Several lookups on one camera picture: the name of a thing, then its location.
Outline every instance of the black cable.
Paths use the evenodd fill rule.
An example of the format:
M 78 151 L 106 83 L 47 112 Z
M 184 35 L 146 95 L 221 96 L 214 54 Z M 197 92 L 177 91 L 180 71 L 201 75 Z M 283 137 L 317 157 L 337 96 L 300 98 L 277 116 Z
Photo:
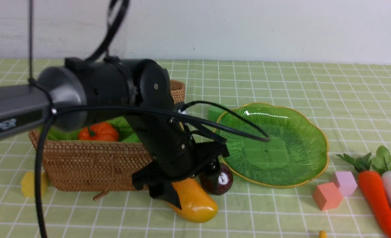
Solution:
M 117 0 L 110 1 L 108 14 L 113 11 L 116 2 Z M 119 30 L 123 19 L 126 16 L 128 6 L 129 6 L 129 0 L 122 0 L 119 10 L 117 11 L 116 18 L 113 21 L 113 23 L 110 25 L 110 27 L 108 27 L 108 32 L 106 33 L 104 40 L 100 43 L 99 47 L 94 51 L 94 53 L 91 56 L 89 56 L 87 59 L 85 59 L 85 61 L 94 62 L 97 59 L 99 59 L 103 53 L 106 52 L 106 50 L 109 48 L 109 45 L 112 43 L 113 38 L 115 38 L 115 35 Z
M 259 131 L 264 137 L 258 137 L 258 136 L 249 134 L 247 132 L 238 131 L 233 128 L 229 128 L 229 127 L 226 127 L 226 126 L 220 125 L 218 123 L 211 122 L 209 120 L 202 119 L 199 117 L 194 117 L 194 116 L 189 116 L 189 115 L 185 115 L 185 114 L 181 114 L 181 113 L 177 113 L 177 112 L 173 112 L 173 111 L 159 110 L 159 109 L 154 109 L 154 108 L 144 108 L 144 107 L 135 107 L 135 106 L 94 106 L 94 107 L 92 107 L 92 106 L 74 106 L 74 107 L 68 107 L 68 108 L 64 108 L 62 110 L 59 110 L 57 115 L 59 116 L 64 113 L 76 112 L 76 111 L 81 111 L 81 110 L 123 110 L 123 111 L 127 111 L 127 112 L 148 114 L 148 115 L 153 115 L 153 116 L 164 115 L 164 116 L 173 117 L 175 119 L 180 119 L 179 121 L 181 121 L 181 122 L 186 122 L 189 124 L 194 123 L 194 124 L 207 125 L 207 126 L 210 126 L 213 128 L 220 129 L 222 131 L 226 131 L 231 134 L 235 134 L 235 135 L 246 137 L 246 138 L 253 139 L 253 140 L 258 140 L 258 141 L 262 141 L 262 142 L 269 142 L 270 141 L 268 134 L 265 131 L 263 131 L 261 128 L 254 125 L 251 122 L 250 122 L 250 124 L 253 124 L 254 125 L 253 127 L 257 131 Z
M 46 140 L 47 135 L 49 134 L 50 127 L 55 122 L 55 115 L 51 115 L 46 124 L 43 127 L 43 131 L 40 134 L 40 138 L 38 139 L 37 151 L 35 156 L 35 167 L 34 167 L 34 190 L 35 190 L 35 208 L 37 209 L 37 220 L 38 227 L 40 228 L 41 238 L 47 238 L 46 224 L 44 222 L 44 212 L 43 212 L 43 203 L 41 201 L 41 169 L 43 163 L 43 150 L 44 150 L 44 142 Z
M 201 124 L 196 124 L 196 123 L 191 123 L 191 126 L 198 129 L 198 132 L 201 133 L 198 135 L 212 139 L 212 140 L 217 141 L 221 144 L 226 144 L 226 139 L 224 137 L 221 137 L 220 135 L 214 133 L 213 131 L 209 130 L 205 126 L 203 126 Z
M 230 109 L 228 109 L 228 108 L 226 108 L 226 107 L 221 106 L 220 104 L 217 104 L 217 103 L 214 103 L 214 102 L 211 102 L 211 101 L 190 101 L 190 102 L 184 104 L 184 105 L 180 108 L 180 110 L 181 110 L 181 111 L 184 111 L 184 110 L 186 110 L 187 108 L 192 107 L 192 106 L 194 106 L 194 105 L 196 105 L 196 104 L 209 104 L 209 105 L 212 105 L 212 106 L 214 106 L 214 107 L 218 107 L 218 108 L 220 108 L 221 110 L 224 110 L 224 111 L 226 111 L 227 113 L 230 113 L 232 116 L 235 116 L 236 118 L 238 118 L 238 119 L 242 120 L 243 122 L 249 124 L 250 126 L 252 126 L 252 127 L 255 128 L 256 130 L 258 130 L 261 134 L 263 134 L 265 137 L 268 138 L 267 141 L 265 141 L 265 140 L 262 140 L 262 141 L 264 141 L 264 142 L 269 142 L 269 141 L 270 141 L 268 134 L 266 134 L 266 132 L 264 132 L 259 126 L 257 126 L 257 125 L 254 124 L 253 122 L 250 122 L 249 120 L 243 118 L 242 116 L 236 114 L 236 113 L 233 112 L 232 110 L 230 110 Z
M 42 91 L 46 95 L 46 98 L 49 101 L 49 105 L 52 110 L 51 113 L 55 114 L 56 113 L 55 104 L 53 103 L 52 96 L 50 96 L 49 91 L 43 88 L 41 85 L 39 85 L 38 82 L 35 80 L 35 78 L 30 77 L 28 79 L 28 83 L 30 86 L 34 86 L 37 89 L 40 89 L 40 91 Z
M 265 136 L 265 138 L 257 137 L 252 134 L 248 134 L 242 131 L 237 131 L 232 128 L 228 128 L 225 126 L 222 126 L 220 124 L 217 124 L 215 122 L 208 121 L 206 119 L 197 118 L 194 116 L 188 116 L 185 114 L 173 112 L 173 111 L 165 111 L 165 110 L 157 110 L 157 109 L 151 109 L 151 108 L 144 108 L 144 107 L 135 107 L 135 106 L 100 106 L 100 107 L 91 107 L 91 106 L 75 106 L 75 107 L 68 107 L 64 108 L 62 110 L 59 110 L 56 114 L 51 114 L 49 118 L 47 119 L 45 125 L 43 126 L 43 130 L 40 134 L 40 138 L 38 139 L 38 146 L 35 156 L 35 206 L 37 209 L 37 219 L 38 219 L 38 226 L 40 228 L 40 234 L 41 238 L 47 238 L 47 232 L 44 222 L 44 214 L 43 214 L 43 205 L 41 201 L 41 169 L 42 169 L 42 157 L 43 157 L 43 150 L 44 150 L 44 142 L 46 140 L 46 137 L 49 133 L 50 127 L 55 122 L 55 118 L 57 116 L 60 116 L 62 114 L 66 113 L 72 113 L 76 111 L 83 111 L 83 110 L 124 110 L 128 113 L 141 113 L 141 114 L 149 114 L 149 115 L 164 115 L 164 116 L 171 116 L 177 119 L 181 119 L 182 122 L 187 123 L 194 123 L 196 125 L 209 125 L 213 128 L 217 128 L 223 131 L 227 131 L 232 134 L 240 135 L 243 137 L 251 138 L 254 140 L 260 140 L 264 142 L 269 141 L 269 136 L 261 129 L 259 128 L 259 132 Z
M 29 20 L 28 20 L 28 60 L 29 60 L 29 78 L 32 78 L 32 44 L 33 44 L 33 26 L 34 26 L 34 2 L 32 0 L 29 0 L 28 3 L 29 7 Z

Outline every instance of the wicker basket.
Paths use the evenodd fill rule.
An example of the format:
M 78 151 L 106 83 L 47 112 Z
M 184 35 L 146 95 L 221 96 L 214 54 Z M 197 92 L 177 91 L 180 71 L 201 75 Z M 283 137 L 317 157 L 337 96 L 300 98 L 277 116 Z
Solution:
M 184 101 L 185 84 L 171 80 L 170 92 L 175 103 Z M 29 132 L 35 149 L 39 137 L 37 130 Z M 151 160 L 141 143 L 46 140 L 43 151 L 43 167 L 54 187 L 97 191 L 101 196 L 108 191 L 134 191 L 132 173 Z

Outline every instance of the orange pumpkin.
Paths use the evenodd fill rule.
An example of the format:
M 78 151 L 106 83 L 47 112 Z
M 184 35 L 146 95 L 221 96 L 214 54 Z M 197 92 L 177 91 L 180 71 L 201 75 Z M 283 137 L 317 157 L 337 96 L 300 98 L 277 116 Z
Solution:
M 78 134 L 79 140 L 118 141 L 119 133 L 108 122 L 101 122 L 83 128 Z

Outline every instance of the glass plate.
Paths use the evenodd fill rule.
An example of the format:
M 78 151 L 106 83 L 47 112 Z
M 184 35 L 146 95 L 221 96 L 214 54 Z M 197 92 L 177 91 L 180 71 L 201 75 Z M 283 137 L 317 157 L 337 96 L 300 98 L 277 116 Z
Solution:
M 233 111 L 260 126 L 271 138 L 270 142 L 260 142 L 215 130 L 227 139 L 230 156 L 222 159 L 236 175 L 260 185 L 285 188 L 303 185 L 327 169 L 327 138 L 299 112 L 258 102 Z M 262 137 L 227 112 L 218 123 Z

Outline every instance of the foam block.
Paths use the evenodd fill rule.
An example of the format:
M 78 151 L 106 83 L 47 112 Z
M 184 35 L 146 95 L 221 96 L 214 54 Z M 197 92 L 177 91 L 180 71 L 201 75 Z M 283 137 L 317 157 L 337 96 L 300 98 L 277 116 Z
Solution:
M 321 211 L 337 208 L 343 199 L 341 192 L 333 182 L 327 182 L 317 186 L 313 193 L 313 199 Z
M 350 171 L 337 171 L 330 181 L 336 185 L 342 196 L 351 196 L 357 188 L 356 180 Z

